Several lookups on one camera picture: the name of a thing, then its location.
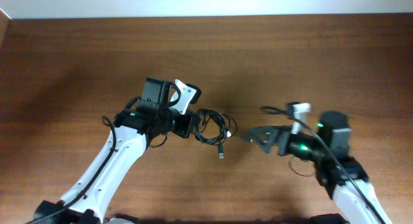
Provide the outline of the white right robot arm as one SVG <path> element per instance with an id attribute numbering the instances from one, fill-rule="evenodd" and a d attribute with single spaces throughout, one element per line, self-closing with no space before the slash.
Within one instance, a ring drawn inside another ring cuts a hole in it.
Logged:
<path id="1" fill-rule="evenodd" d="M 348 152 L 351 127 L 348 117 L 338 111 L 321 114 L 317 130 L 294 117 L 291 111 L 276 107 L 261 107 L 270 115 L 284 115 L 307 130 L 294 133 L 291 126 L 262 126 L 248 130 L 252 141 L 265 153 L 277 147 L 279 156 L 292 155 L 311 161 L 318 183 L 343 215 L 326 214 L 312 218 L 313 222 L 336 223 L 390 223 L 381 207 L 374 187 L 361 164 Z"/>

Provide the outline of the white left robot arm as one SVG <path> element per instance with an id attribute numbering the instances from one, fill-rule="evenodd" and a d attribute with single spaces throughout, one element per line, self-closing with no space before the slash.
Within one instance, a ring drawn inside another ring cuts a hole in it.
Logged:
<path id="1" fill-rule="evenodd" d="M 191 110 L 159 106 L 125 107 L 113 121 L 101 151 L 71 189 L 56 203 L 42 201 L 32 223 L 103 223 L 109 203 L 131 166 L 159 135 L 188 138 L 199 118 Z"/>

